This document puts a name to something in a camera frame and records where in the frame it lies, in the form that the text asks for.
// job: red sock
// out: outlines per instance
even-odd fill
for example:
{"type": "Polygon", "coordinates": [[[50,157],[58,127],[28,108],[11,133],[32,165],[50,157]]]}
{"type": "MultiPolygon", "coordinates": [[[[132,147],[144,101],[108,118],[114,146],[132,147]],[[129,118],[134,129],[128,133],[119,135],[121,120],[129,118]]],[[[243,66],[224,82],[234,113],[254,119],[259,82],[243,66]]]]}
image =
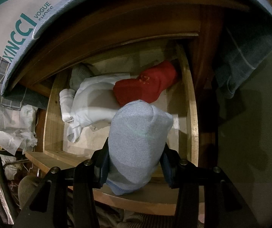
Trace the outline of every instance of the red sock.
{"type": "Polygon", "coordinates": [[[169,61],[142,71],[136,79],[117,81],[113,88],[120,106],[141,99],[147,103],[156,101],[160,93],[177,82],[178,74],[169,61]]]}

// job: red cloth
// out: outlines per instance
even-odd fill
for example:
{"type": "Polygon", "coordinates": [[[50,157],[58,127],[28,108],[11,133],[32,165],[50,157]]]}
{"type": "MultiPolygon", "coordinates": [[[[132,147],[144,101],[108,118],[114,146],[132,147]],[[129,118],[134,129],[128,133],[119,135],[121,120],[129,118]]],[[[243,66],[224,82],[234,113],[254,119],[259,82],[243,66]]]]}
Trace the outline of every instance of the red cloth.
{"type": "Polygon", "coordinates": [[[113,88],[120,106],[141,99],[147,103],[156,101],[160,93],[177,82],[178,74],[169,61],[153,66],[136,79],[117,81],[113,88]]]}

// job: open wooden drawer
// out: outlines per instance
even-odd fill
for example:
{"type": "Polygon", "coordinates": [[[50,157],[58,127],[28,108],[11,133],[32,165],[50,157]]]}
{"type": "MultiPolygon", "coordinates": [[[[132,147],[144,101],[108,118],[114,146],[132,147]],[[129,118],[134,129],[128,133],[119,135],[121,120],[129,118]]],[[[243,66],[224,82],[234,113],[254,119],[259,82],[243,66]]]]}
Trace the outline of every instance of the open wooden drawer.
{"type": "MultiPolygon", "coordinates": [[[[180,63],[182,80],[163,91],[153,104],[174,117],[174,125],[167,139],[169,147],[177,150],[181,158],[187,158],[197,166],[198,124],[195,95],[188,60],[181,45],[170,40],[130,44],[93,56],[84,62],[93,66],[92,70],[95,74],[130,72],[131,75],[137,75],[157,63],[154,60],[161,62],[164,59],[174,58],[180,63]]],[[[69,78],[70,71],[64,70],[57,74],[54,81],[45,119],[44,152],[26,153],[26,157],[43,172],[48,172],[53,166],[61,169],[77,166],[90,157],[90,151],[102,148],[108,136],[107,126],[102,126],[103,129],[98,130],[84,128],[83,130],[87,131],[82,132],[77,147],[87,148],[79,154],[89,156],[81,157],[69,153],[71,147],[75,145],[66,140],[59,102],[59,92],[67,88],[69,78]]],[[[170,189],[165,183],[160,167],[153,174],[150,183],[131,194],[115,196],[106,185],[101,189],[94,189],[93,192],[94,199],[101,203],[129,211],[157,215],[174,215],[178,196],[178,189],[170,189]]],[[[202,191],[200,191],[200,202],[203,202],[202,191]]]]}

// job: metal bolt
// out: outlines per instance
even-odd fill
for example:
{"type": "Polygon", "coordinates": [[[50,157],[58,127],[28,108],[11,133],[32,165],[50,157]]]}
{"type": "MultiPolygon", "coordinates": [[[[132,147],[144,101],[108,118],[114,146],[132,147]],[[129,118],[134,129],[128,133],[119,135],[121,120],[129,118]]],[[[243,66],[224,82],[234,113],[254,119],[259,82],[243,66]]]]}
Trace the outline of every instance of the metal bolt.
{"type": "Polygon", "coordinates": [[[91,159],[87,159],[83,162],[83,164],[85,165],[91,165],[93,163],[93,161],[91,159]]]}
{"type": "Polygon", "coordinates": [[[215,173],[220,173],[222,170],[219,167],[215,166],[215,167],[213,167],[213,171],[215,173]]]}
{"type": "Polygon", "coordinates": [[[188,164],[188,161],[187,161],[186,159],[181,159],[181,160],[179,160],[179,163],[180,163],[181,165],[187,165],[187,164],[188,164]]]}
{"type": "Polygon", "coordinates": [[[55,166],[55,167],[53,167],[53,168],[50,170],[50,172],[51,172],[51,173],[57,173],[59,170],[60,170],[60,168],[57,167],[57,166],[55,166]]]}

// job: ribbed gray sock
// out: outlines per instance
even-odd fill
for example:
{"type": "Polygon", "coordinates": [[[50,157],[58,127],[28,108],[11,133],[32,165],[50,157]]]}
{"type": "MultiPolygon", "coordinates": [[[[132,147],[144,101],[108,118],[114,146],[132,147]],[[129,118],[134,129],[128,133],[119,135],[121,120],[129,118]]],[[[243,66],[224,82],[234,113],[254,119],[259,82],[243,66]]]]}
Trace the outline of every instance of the ribbed gray sock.
{"type": "Polygon", "coordinates": [[[108,140],[107,179],[114,194],[133,192],[149,182],[172,125],[172,115],[142,100],[130,102],[116,113],[108,140]]]}

